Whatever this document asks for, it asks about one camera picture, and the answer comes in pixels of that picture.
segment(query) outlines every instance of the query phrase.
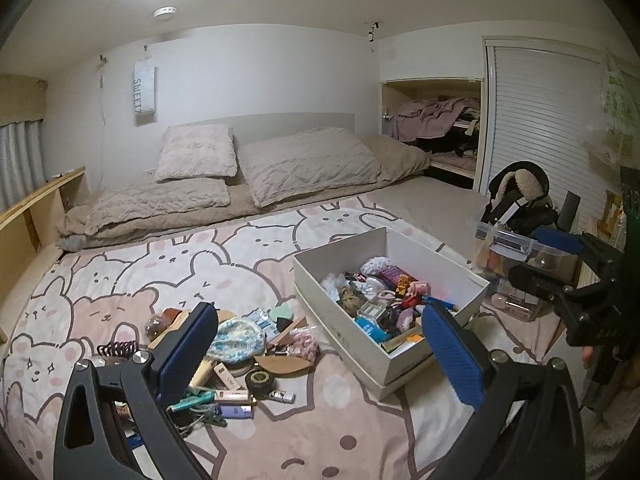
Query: white wall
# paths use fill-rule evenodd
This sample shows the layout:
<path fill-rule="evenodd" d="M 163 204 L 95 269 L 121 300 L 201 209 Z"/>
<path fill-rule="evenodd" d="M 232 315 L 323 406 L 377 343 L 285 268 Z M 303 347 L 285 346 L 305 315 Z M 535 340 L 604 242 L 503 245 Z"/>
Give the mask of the white wall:
<path fill-rule="evenodd" d="M 134 124 L 132 72 L 145 41 L 104 53 L 49 78 L 43 122 L 48 175 L 87 166 L 89 184 L 119 186 L 158 164 L 172 124 L 276 112 L 354 113 L 356 133 L 378 130 L 376 56 L 362 37 L 289 25 L 225 25 L 150 44 L 157 122 Z"/>
<path fill-rule="evenodd" d="M 483 36 L 523 36 L 602 48 L 640 63 L 628 38 L 556 23 L 473 22 L 425 28 L 380 40 L 380 81 L 430 77 L 484 77 Z"/>

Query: pillow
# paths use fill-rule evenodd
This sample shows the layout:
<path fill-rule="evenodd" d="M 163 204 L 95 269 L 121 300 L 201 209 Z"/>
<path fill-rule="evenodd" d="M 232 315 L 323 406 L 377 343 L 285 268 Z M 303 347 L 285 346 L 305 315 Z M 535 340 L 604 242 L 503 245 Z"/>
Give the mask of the pillow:
<path fill-rule="evenodd" d="M 426 170 L 431 162 L 429 153 L 408 146 L 386 135 L 373 135 L 361 139 L 376 157 L 391 182 Z"/>
<path fill-rule="evenodd" d="M 370 149 L 343 128 L 254 142 L 238 150 L 238 162 L 258 207 L 321 189 L 387 180 Z"/>
<path fill-rule="evenodd" d="M 156 171 L 156 182 L 201 176 L 234 176 L 238 172 L 233 128 L 226 124 L 171 126 Z"/>

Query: closet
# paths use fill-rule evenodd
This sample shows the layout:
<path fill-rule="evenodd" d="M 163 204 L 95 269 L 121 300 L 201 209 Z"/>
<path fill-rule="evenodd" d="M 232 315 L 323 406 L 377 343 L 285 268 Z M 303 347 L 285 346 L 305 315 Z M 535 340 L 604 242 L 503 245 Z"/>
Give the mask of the closet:
<path fill-rule="evenodd" d="M 482 80 L 386 81 L 381 94 L 382 132 L 430 152 L 427 176 L 479 189 L 486 131 Z"/>

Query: black backpack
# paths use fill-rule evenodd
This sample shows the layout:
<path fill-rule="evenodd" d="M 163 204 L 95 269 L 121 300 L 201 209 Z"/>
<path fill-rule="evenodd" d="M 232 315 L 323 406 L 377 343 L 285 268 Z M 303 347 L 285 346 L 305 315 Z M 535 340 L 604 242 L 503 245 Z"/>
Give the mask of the black backpack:
<path fill-rule="evenodd" d="M 542 187 L 543 195 L 535 200 L 527 201 L 518 188 L 515 179 L 507 184 L 502 200 L 493 204 L 504 176 L 517 170 L 527 170 L 536 177 Z M 494 176 L 489 183 L 491 200 L 484 209 L 481 221 L 495 225 L 499 221 L 506 224 L 516 234 L 529 236 L 533 230 L 542 225 L 555 224 L 558 220 L 558 212 L 555 211 L 547 200 L 549 194 L 549 179 L 545 171 L 539 165 L 521 160 L 508 165 L 500 173 Z"/>

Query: plastic storage box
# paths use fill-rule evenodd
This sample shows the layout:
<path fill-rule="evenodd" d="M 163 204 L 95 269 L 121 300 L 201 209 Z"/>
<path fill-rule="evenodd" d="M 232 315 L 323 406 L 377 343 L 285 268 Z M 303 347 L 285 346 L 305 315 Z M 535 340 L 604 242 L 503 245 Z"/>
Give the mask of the plastic storage box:
<path fill-rule="evenodd" d="M 507 275 L 511 267 L 526 263 L 571 283 L 576 254 L 541 244 L 533 238 L 517 235 L 483 222 L 476 224 L 474 270 L 489 281 L 487 300 L 522 321 L 533 321 L 541 311 L 551 309 L 546 302 L 511 286 Z"/>

